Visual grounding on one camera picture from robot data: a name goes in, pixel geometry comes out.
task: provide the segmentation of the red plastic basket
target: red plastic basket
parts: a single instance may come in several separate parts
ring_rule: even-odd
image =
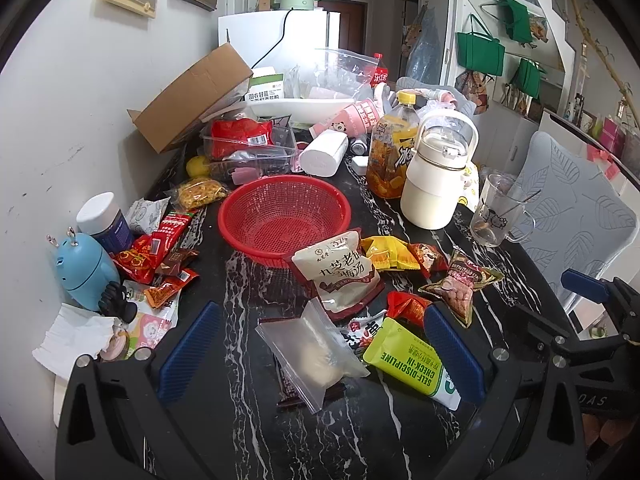
[[[350,221],[351,206],[338,189],[299,175],[244,184],[218,213],[229,245],[268,267],[287,267],[285,254],[346,231]]]

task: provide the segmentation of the black marble tabletop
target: black marble tabletop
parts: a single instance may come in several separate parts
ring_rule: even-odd
[[[519,245],[505,242],[494,250],[471,240],[471,212],[458,205],[453,220],[437,232],[409,224],[399,200],[380,200],[363,177],[343,163],[326,179],[351,203],[351,226],[362,236],[395,235],[402,240],[437,245],[446,254],[453,245],[476,263],[494,267],[505,279],[474,294],[475,330],[493,346],[513,348],[501,319],[521,303],[570,330],[555,295]],[[298,316],[307,302],[290,271],[253,263],[220,236],[219,205],[201,210],[182,246],[197,247],[192,267],[200,273],[180,298],[183,317],[209,300],[223,307],[218,336],[184,397],[169,410],[176,424],[219,479],[427,479],[453,441],[465,430],[475,408],[461,402],[452,412],[399,381],[372,369],[369,377],[345,379],[343,398],[325,403],[311,415],[306,406],[279,409],[271,352],[255,331],[263,317]],[[385,290],[368,306],[370,314],[386,308],[391,290],[415,292],[426,280],[420,272],[382,274]],[[508,425],[521,413],[512,410]],[[508,441],[503,445],[506,451]],[[491,469],[500,462],[495,454]]]

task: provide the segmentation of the lemon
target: lemon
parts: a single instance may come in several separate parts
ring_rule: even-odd
[[[197,176],[209,176],[207,158],[202,155],[194,156],[187,162],[187,174],[191,178]]]

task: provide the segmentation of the white chair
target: white chair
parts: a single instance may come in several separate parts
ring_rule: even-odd
[[[638,219],[596,164],[545,132],[531,137],[517,182],[526,196],[541,190],[527,203],[536,228],[522,245],[569,313],[579,298],[562,287],[562,272],[571,268],[599,278],[638,235]],[[520,222],[515,235],[530,230],[526,216]]]

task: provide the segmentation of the barcode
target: barcode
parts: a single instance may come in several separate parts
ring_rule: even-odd
[[[155,256],[156,254],[158,254],[158,251],[160,250],[160,239],[159,238],[151,238],[151,254],[153,254],[153,256]]]
[[[257,137],[247,137],[246,141],[249,143],[249,146],[253,146],[254,144],[266,144],[268,139],[266,134],[261,134]]]

